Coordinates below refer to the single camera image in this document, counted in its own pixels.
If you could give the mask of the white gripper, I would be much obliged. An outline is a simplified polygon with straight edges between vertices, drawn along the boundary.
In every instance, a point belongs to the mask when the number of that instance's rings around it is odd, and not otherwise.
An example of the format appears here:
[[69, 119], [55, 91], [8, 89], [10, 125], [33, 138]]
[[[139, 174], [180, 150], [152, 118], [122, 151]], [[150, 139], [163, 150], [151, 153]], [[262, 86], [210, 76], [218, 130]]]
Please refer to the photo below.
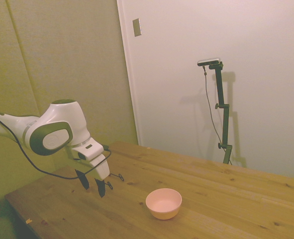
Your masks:
[[98, 187], [98, 193], [101, 198], [105, 196], [104, 179], [110, 174], [109, 165], [106, 157], [102, 154], [83, 154], [75, 153], [72, 157], [75, 172], [82, 186], [88, 190], [90, 188], [86, 174], [95, 178]]

